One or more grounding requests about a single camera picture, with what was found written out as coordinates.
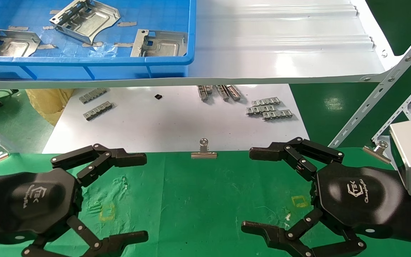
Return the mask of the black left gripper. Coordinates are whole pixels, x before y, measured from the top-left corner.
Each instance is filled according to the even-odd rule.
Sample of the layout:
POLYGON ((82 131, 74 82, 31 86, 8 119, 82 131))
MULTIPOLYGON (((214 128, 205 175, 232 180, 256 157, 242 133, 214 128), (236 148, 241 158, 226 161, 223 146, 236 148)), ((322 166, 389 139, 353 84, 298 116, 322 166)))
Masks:
POLYGON ((22 251, 23 257, 64 257, 44 247, 71 228, 89 246, 82 257, 120 257, 128 245, 148 241, 147 231, 100 240, 77 217, 83 200, 81 186, 90 186, 112 167, 147 164, 145 153, 95 144, 55 156, 51 164, 55 169, 45 173, 0 176, 0 244, 34 240, 22 251), (66 171, 84 164, 77 180, 66 171))

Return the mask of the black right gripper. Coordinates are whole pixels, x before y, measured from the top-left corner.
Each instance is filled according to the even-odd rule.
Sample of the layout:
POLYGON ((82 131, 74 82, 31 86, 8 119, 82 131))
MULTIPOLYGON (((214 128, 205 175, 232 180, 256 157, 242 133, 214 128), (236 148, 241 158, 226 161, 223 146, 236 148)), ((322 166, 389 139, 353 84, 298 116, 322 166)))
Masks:
POLYGON ((249 157, 260 161, 285 161, 307 182, 315 181, 315 206, 318 208, 289 230, 243 221, 242 232, 263 237, 267 247, 285 251, 292 257, 354 257, 367 248, 356 233, 372 238, 394 236, 394 218, 406 195, 395 171, 344 166, 339 164, 344 153, 301 137, 288 142, 272 142, 266 148, 250 148, 249 157), (318 171, 307 157, 327 166, 318 171), (307 247, 301 237, 322 218, 323 223, 341 234, 344 241, 307 247))

